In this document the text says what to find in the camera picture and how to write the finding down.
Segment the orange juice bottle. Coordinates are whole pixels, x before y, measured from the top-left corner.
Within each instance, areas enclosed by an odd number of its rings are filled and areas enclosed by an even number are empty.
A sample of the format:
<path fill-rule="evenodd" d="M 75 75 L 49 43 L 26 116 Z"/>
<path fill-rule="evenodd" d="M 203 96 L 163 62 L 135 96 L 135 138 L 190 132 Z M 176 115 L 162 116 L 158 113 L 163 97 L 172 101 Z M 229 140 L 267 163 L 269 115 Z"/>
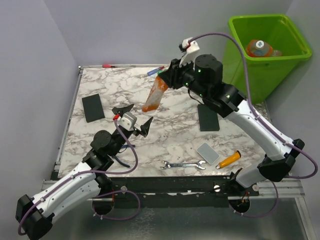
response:
<path fill-rule="evenodd" d="M 272 57 L 282 57 L 283 53 L 280 50 L 274 49 L 271 56 Z"/>

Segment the orange label bottle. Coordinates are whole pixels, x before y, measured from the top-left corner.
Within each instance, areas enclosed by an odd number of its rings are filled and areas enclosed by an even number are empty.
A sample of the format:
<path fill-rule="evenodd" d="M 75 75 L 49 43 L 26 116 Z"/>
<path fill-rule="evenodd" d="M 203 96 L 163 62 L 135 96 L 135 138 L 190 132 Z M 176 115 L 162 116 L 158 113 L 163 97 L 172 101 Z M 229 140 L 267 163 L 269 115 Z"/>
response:
<path fill-rule="evenodd" d="M 248 56 L 253 58 L 269 57 L 274 49 L 265 41 L 253 39 L 245 48 Z"/>
<path fill-rule="evenodd" d="M 149 92 L 148 98 L 142 106 L 142 111 L 146 113 L 156 110 L 161 103 L 163 94 L 168 88 L 168 85 L 159 76 L 157 76 Z"/>

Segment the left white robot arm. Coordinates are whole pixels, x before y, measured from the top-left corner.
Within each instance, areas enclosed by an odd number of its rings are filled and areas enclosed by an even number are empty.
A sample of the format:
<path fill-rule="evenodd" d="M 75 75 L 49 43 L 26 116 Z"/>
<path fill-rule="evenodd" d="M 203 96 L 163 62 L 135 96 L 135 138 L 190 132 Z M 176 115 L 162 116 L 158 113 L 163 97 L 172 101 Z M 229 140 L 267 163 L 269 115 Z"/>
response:
<path fill-rule="evenodd" d="M 137 118 L 131 113 L 132 105 L 114 107 L 113 133 L 98 131 L 90 144 L 90 151 L 67 175 L 42 192 L 30 197 L 23 195 L 17 201 L 15 218 L 19 223 L 18 234 L 30 240 L 39 240 L 52 228 L 54 222 L 78 204 L 91 199 L 114 196 L 108 169 L 124 145 L 134 149 L 131 135 L 146 137 L 153 121 L 150 118 L 137 128 Z"/>

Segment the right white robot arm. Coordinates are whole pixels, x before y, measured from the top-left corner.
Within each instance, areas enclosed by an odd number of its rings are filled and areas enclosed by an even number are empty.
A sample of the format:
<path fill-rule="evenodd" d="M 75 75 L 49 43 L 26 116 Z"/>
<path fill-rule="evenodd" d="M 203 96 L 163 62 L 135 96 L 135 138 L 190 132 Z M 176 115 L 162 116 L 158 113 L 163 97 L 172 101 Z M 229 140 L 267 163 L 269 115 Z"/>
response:
<path fill-rule="evenodd" d="M 305 143 L 299 138 L 291 139 L 284 135 L 251 109 L 241 91 L 222 81 L 223 64 L 213 55 L 199 55 L 194 63 L 184 66 L 180 66 L 180 60 L 173 59 L 159 77 L 171 89 L 186 87 L 201 97 L 210 110 L 236 124 L 264 150 L 265 156 L 260 163 L 232 175 L 229 189 L 234 195 L 242 195 L 257 182 L 280 182 L 289 176 Z"/>

